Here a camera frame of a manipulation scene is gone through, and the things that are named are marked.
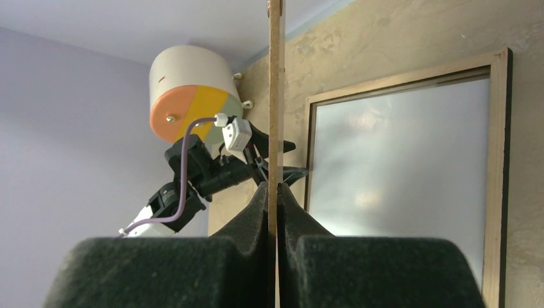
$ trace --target frosted glass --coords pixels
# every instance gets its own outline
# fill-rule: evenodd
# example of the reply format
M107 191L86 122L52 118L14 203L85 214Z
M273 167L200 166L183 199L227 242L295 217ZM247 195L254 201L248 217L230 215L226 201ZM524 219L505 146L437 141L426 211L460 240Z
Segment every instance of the frosted glass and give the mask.
M489 79L317 108L309 212L335 235L454 242L481 286Z

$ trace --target beige wall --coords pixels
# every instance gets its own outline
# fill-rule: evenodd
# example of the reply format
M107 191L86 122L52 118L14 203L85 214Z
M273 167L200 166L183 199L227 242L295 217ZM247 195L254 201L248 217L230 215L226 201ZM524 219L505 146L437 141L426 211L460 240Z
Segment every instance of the beige wall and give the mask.
M514 51L506 304L544 307L543 0L354 2L287 43L285 138L302 145L307 96L505 46ZM268 58L244 73L241 98L255 101L248 119L266 131ZM299 148L284 162L302 160ZM297 196L302 189L293 187ZM210 233L254 191L246 182L214 196Z

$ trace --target wooden frame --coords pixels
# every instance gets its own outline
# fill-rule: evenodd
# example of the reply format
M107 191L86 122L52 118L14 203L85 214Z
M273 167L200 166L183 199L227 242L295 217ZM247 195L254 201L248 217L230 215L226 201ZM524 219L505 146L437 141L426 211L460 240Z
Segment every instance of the wooden frame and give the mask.
M304 209L309 209L317 107L426 85L459 81L487 74L491 83L489 92L488 181L486 191L482 295L488 307L503 307L506 267L512 59L512 51L504 49L473 56L451 64L368 81L309 97L305 110L305 127L308 129L308 134L306 135L304 145L306 147L305 152L307 153L305 165L310 173L306 179Z

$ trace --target white connector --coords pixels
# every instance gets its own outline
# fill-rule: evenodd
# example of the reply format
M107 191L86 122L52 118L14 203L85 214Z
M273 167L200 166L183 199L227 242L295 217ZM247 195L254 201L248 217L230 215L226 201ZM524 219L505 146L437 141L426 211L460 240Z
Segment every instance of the white connector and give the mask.
M246 163L243 151L250 139L251 125L248 120L236 117L232 123L223 128L225 150Z
M214 122L214 125L216 127L225 127L227 123L228 123L228 115L216 114L216 121Z

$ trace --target black foam block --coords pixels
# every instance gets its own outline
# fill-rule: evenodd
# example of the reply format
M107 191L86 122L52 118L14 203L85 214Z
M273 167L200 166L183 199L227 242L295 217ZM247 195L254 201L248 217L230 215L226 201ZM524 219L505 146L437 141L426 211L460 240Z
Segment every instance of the black foam block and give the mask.
M466 259L451 242L334 237L288 187L281 192L282 307L485 307Z
M86 240L65 258L45 307L264 307L263 200L266 185L209 238Z
M82 242L45 307L267 307L267 193L260 184L209 238ZM334 237L286 185L278 194L278 263L282 307L484 307L452 243Z

